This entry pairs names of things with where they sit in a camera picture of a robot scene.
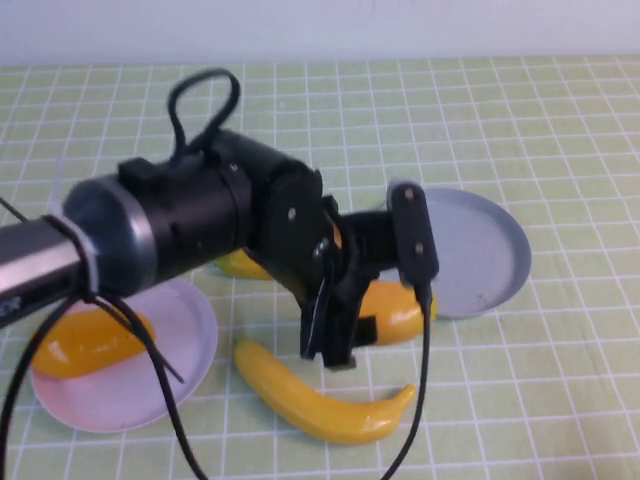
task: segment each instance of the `yellow plastic fruit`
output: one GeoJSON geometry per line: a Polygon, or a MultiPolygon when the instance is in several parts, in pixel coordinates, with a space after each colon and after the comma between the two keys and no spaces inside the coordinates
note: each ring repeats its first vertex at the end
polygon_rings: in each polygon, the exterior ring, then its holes
{"type": "Polygon", "coordinates": [[[235,252],[220,257],[214,261],[214,264],[224,273],[234,277],[271,280],[271,275],[251,260],[244,250],[236,250],[235,252]]]}
{"type": "Polygon", "coordinates": [[[390,435],[416,394],[413,385],[406,385],[388,400],[336,400],[303,383],[264,347],[248,338],[234,342],[233,360],[249,386],[278,415],[306,434],[331,443],[359,445],[390,435]]]}
{"type": "MultiPolygon", "coordinates": [[[[228,275],[253,279],[270,279],[269,274],[243,250],[237,250],[216,261],[228,275]]],[[[424,322],[413,290],[398,282],[374,280],[362,299],[360,316],[376,317],[377,345],[406,342],[422,333],[424,322]]],[[[438,315],[438,301],[433,296],[431,321],[438,315]]]]}
{"type": "MultiPolygon", "coordinates": [[[[138,315],[155,340],[151,322],[138,315]]],[[[142,343],[99,308],[63,317],[36,352],[32,367],[54,378],[76,378],[145,351],[142,343]]]]}
{"type": "MultiPolygon", "coordinates": [[[[435,295],[431,302],[431,322],[438,315],[435,295]]],[[[360,316],[376,317],[376,345],[408,342],[424,330],[422,310],[413,290],[401,283],[374,280],[362,299],[360,316]]]]}

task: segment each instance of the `screw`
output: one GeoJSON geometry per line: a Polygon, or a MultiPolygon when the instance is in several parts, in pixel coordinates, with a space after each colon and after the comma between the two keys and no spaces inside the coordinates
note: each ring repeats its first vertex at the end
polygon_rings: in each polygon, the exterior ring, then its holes
{"type": "Polygon", "coordinates": [[[323,238],[313,250],[313,258],[322,257],[322,254],[327,250],[327,248],[329,248],[329,240],[323,238]]]}

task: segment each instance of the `table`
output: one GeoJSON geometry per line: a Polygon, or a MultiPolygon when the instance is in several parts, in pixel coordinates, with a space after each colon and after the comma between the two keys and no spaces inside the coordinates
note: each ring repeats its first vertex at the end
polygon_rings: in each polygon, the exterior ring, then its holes
{"type": "MultiPolygon", "coordinates": [[[[132,155],[165,159],[166,95],[200,67],[1,69],[0,195],[33,217],[132,155]]],[[[378,204],[388,181],[410,177],[500,203],[529,237],[533,271],[516,298],[480,318],[436,322],[426,423],[396,478],[640,478],[640,56],[228,67],[244,88],[228,126],[320,168],[344,210],[378,204]]],[[[206,84],[181,101],[188,132],[226,90],[206,84]]],[[[298,312],[282,288],[210,268],[188,278],[220,322],[215,363],[181,408],[204,470],[378,478],[411,411],[378,444],[310,440],[251,393],[230,365],[230,342],[250,335],[317,389],[367,401],[416,381],[420,340],[359,351],[356,370],[325,372],[298,359],[298,312]]],[[[3,391],[39,318],[0,332],[3,391]]],[[[76,432],[28,385],[10,461],[16,480],[192,478],[166,419],[126,435],[76,432]]]]}

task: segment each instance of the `pink plate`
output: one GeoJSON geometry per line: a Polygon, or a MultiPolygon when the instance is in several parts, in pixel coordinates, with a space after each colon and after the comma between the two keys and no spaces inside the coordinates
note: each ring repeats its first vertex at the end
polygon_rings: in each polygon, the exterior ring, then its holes
{"type": "MultiPolygon", "coordinates": [[[[180,384],[167,372],[176,403],[182,403],[202,382],[215,356],[218,328],[209,301],[191,283],[175,279],[127,303],[153,323],[158,349],[184,378],[180,384]]],[[[167,414],[146,353],[69,380],[32,370],[31,381],[38,400],[54,418],[87,432],[124,432],[167,414]]]]}

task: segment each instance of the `round dish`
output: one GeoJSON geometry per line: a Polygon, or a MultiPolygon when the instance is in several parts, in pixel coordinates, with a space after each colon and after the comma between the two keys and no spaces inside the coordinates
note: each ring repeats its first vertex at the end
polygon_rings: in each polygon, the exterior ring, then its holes
{"type": "MultiPolygon", "coordinates": [[[[463,190],[425,189],[440,262],[433,281],[439,316],[481,315],[509,301],[531,271],[531,247],[496,203],[463,190]]],[[[381,275],[398,280],[398,272],[381,275]]]]}
{"type": "MultiPolygon", "coordinates": [[[[184,378],[181,384],[167,372],[176,403],[184,402],[202,382],[215,356],[218,328],[209,301],[191,283],[175,279],[127,303],[153,323],[158,349],[184,378]]],[[[167,414],[146,353],[74,379],[58,380],[32,370],[31,381],[38,400],[54,418],[86,432],[125,432],[167,414]]]]}

